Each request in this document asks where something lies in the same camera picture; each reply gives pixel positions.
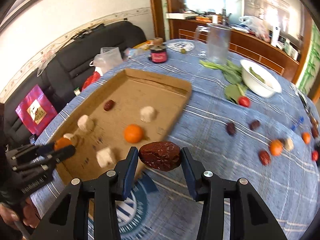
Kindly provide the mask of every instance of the tangerine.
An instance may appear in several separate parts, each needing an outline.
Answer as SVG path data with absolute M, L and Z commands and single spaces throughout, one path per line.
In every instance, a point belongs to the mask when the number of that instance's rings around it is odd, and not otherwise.
M 310 141 L 311 141 L 311 136 L 310 136 L 310 133 L 308 132 L 303 132 L 301 134 L 301 137 L 302 137 L 302 140 L 304 141 L 305 144 L 309 144 Z
M 269 145 L 269 151 L 273 156 L 279 156 L 282 152 L 283 145 L 279 140 L 273 140 Z
M 62 137 L 62 138 L 60 138 L 60 139 L 58 139 L 58 140 L 56 140 L 56 141 L 54 142 L 53 149 L 54 149 L 55 151 L 57 151 L 57 150 L 59 150 L 59 149 L 61 149 L 61 148 L 64 148 L 64 147 L 66 147 L 66 146 L 68 146 L 68 145 L 72 145 L 71 140 Z
M 142 140 L 143 134 L 143 129 L 136 124 L 130 124 L 124 129 L 124 139 L 129 143 L 138 143 Z

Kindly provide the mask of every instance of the cardboard tray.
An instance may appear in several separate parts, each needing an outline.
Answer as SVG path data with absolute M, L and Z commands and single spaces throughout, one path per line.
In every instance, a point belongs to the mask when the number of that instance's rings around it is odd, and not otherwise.
M 95 179 L 113 169 L 114 164 L 105 168 L 98 165 L 98 150 L 110 147 L 119 161 L 126 158 L 131 146 L 139 149 L 144 144 L 163 140 L 180 116 L 191 91 L 191 83 L 158 73 L 125 69 L 116 74 L 84 100 L 51 138 L 55 141 L 65 133 L 77 133 L 77 121 L 83 114 L 90 116 L 96 125 L 93 132 L 83 137 L 75 155 L 57 165 L 64 184 L 73 178 Z M 115 106 L 105 111 L 103 106 L 109 99 Z M 151 123 L 140 120 L 140 109 L 145 106 L 152 106 L 157 111 L 156 119 Z M 130 144 L 124 140 L 123 131 L 129 124 L 144 129 L 145 138 L 141 142 Z M 136 176 L 143 168 L 144 164 L 139 160 Z

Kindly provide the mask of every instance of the gift bag label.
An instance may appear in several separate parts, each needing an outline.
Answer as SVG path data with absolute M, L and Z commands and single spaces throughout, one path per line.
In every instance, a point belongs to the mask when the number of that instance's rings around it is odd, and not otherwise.
M 27 112 L 36 124 L 39 124 L 47 114 L 39 104 L 38 100 L 33 101 L 31 106 L 27 109 Z

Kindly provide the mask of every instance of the metal screw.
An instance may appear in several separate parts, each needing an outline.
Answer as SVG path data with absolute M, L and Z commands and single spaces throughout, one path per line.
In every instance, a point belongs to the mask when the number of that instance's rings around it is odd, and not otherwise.
M 206 177 L 212 177 L 212 176 L 213 176 L 213 173 L 212 173 L 211 171 L 205 171 L 205 172 L 203 173 L 203 175 L 206 176 Z
M 247 185 L 247 184 L 248 184 L 248 180 L 245 179 L 245 178 L 239 179 L 239 182 L 240 182 L 242 185 Z
M 116 174 L 116 172 L 114 170 L 107 171 L 108 177 L 113 177 L 115 174 Z
M 71 181 L 71 184 L 72 185 L 78 185 L 80 183 L 80 180 L 79 179 L 73 179 L 72 181 Z

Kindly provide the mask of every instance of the red tomato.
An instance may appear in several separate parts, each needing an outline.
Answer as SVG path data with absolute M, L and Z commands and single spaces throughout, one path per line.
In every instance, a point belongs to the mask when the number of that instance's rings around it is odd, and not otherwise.
M 250 99 L 247 97 L 239 97 L 238 104 L 244 107 L 250 106 Z
M 311 159 L 316 162 L 318 160 L 318 158 L 319 158 L 318 152 L 316 150 L 313 151 L 311 153 Z

